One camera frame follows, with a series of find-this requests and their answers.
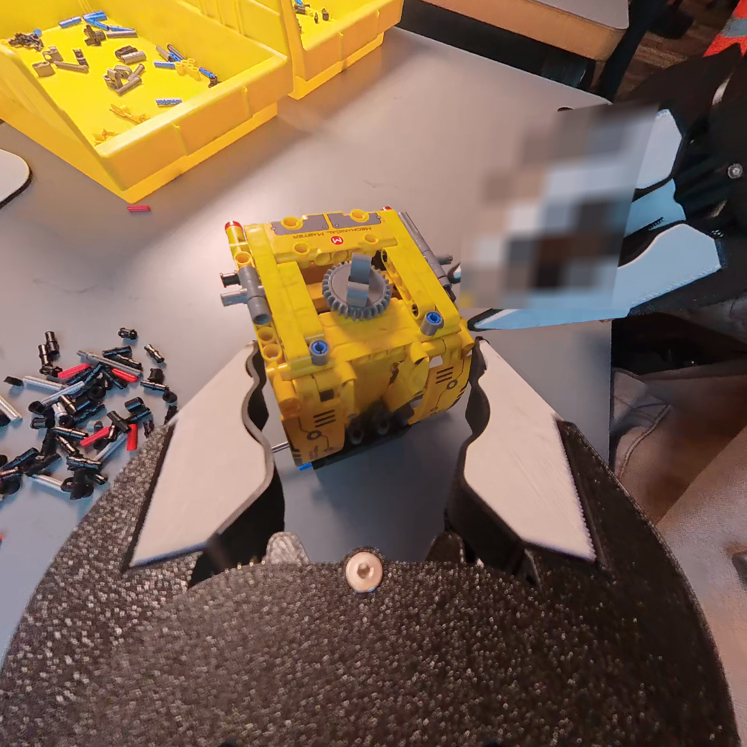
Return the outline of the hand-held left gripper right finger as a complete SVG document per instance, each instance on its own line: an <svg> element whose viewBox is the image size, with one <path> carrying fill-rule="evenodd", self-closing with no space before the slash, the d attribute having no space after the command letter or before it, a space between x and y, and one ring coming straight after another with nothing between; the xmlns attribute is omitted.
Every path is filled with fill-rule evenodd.
<svg viewBox="0 0 747 747"><path fill-rule="evenodd" d="M598 579L588 482L566 423L483 338L472 350L463 444L447 519L487 568L539 584L536 565Z"/></svg>

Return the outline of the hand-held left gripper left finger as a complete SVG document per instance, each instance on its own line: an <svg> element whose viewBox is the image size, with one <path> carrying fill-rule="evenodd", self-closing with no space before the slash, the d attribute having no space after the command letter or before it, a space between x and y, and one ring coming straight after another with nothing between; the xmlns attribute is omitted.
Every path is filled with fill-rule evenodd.
<svg viewBox="0 0 747 747"><path fill-rule="evenodd" d="M127 552L137 568L202 552L192 584L264 559L285 528L257 344L242 348L184 406L166 433Z"/></svg>

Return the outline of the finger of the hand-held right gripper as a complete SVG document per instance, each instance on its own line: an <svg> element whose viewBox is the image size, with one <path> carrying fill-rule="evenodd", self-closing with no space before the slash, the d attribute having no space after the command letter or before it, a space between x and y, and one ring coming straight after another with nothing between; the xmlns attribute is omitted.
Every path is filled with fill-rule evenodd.
<svg viewBox="0 0 747 747"><path fill-rule="evenodd" d="M521 330L626 316L640 304L713 274L722 267L714 238L684 223L656 235L645 251L617 270L613 288L534 292L472 317L473 331Z"/></svg>
<svg viewBox="0 0 747 747"><path fill-rule="evenodd" d="M659 110L643 153L637 192L655 188L672 177L682 142L683 136L671 111Z"/></svg>

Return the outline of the yellow building brick model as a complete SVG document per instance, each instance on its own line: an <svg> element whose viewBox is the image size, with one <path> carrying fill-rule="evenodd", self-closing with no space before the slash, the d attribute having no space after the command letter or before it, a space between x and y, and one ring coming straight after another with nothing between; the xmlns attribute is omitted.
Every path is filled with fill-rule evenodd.
<svg viewBox="0 0 747 747"><path fill-rule="evenodd" d="M473 338L444 268L388 207L225 225L224 305L248 307L296 466L320 467L450 409Z"/></svg>

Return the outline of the yellow storage bin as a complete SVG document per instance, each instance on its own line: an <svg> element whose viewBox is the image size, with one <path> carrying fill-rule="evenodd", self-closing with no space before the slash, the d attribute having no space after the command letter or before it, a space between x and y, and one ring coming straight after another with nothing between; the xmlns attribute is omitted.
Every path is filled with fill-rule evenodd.
<svg viewBox="0 0 747 747"><path fill-rule="evenodd" d="M299 100L382 44L384 33L401 18L402 1L307 1L330 12L314 24L281 1L293 65L291 97Z"/></svg>
<svg viewBox="0 0 747 747"><path fill-rule="evenodd" d="M127 202L176 176L271 119L292 88L291 53L280 2L157 2L132 11L215 71L217 86L100 146L89 144L42 93L29 72L2 63L2 119Z"/></svg>

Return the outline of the grey desk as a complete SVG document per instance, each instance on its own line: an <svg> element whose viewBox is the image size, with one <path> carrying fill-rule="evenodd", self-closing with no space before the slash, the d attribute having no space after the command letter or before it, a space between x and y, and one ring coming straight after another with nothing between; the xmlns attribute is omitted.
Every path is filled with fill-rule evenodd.
<svg viewBox="0 0 747 747"><path fill-rule="evenodd" d="M2 209L2 379L38 372L54 331L62 365L139 331L166 358L180 409L253 337L223 308L224 225L323 210L405 210L436 254L462 248L487 167L510 162L527 126L593 97L413 33L382 47L269 123L145 199L126 204L2 126L31 186ZM610 324L492 331L491 345L603 457L608 454ZM8 387L2 382L2 392ZM277 458L285 526L313 561L354 547L420 561L443 527L447 482L470 430L465 398L402 438L315 472ZM2 657L52 557L97 497L70 501L24 481L2 501Z"/></svg>

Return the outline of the orange cloth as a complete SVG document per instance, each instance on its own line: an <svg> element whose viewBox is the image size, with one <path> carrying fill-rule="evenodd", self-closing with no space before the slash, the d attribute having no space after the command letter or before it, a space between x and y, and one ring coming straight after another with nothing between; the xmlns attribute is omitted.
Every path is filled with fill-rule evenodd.
<svg viewBox="0 0 747 747"><path fill-rule="evenodd" d="M746 17L732 15L723 29L716 34L704 57L719 54L730 46L738 45L742 56L746 55Z"/></svg>

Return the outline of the pile of black red pins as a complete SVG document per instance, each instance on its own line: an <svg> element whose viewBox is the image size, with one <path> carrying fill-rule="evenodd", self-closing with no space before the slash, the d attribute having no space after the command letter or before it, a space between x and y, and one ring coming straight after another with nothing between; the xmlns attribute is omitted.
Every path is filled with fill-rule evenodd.
<svg viewBox="0 0 747 747"><path fill-rule="evenodd" d="M35 442L15 456L1 456L1 499L26 482L70 500L88 499L107 485L105 467L120 450L134 453L139 437L157 425L155 400L166 406L164 424L177 414L179 397L166 381L165 359L151 344L146 370L134 357L136 330L120 328L123 344L99 353L80 351L80 362L62 367L54 331L38 347L37 376L5 377L2 433L27 424Z"/></svg>

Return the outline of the grey table with dark edge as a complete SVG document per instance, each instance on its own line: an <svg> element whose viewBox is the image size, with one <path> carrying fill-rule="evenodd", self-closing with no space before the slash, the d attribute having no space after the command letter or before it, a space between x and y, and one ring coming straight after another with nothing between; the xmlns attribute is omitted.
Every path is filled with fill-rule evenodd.
<svg viewBox="0 0 747 747"><path fill-rule="evenodd" d="M441 13L471 19L593 61L606 61L628 28L627 1L405 2L402 21Z"/></svg>

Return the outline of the white lamp base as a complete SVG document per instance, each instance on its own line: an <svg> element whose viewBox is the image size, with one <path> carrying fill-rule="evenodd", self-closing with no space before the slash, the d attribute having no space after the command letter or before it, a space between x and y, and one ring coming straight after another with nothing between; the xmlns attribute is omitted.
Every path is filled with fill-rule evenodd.
<svg viewBox="0 0 747 747"><path fill-rule="evenodd" d="M32 181L32 171L26 160L4 149L0 152L1 208L21 194Z"/></svg>

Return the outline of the scattered blue grey brick pins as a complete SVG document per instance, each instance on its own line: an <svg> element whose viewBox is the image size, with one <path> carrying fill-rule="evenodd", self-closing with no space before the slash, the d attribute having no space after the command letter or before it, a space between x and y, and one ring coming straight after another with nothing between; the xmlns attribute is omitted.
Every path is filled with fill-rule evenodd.
<svg viewBox="0 0 747 747"><path fill-rule="evenodd" d="M147 124L220 77L175 43L162 21L134 21L157 2L2 2L2 63L68 116L93 146Z"/></svg>

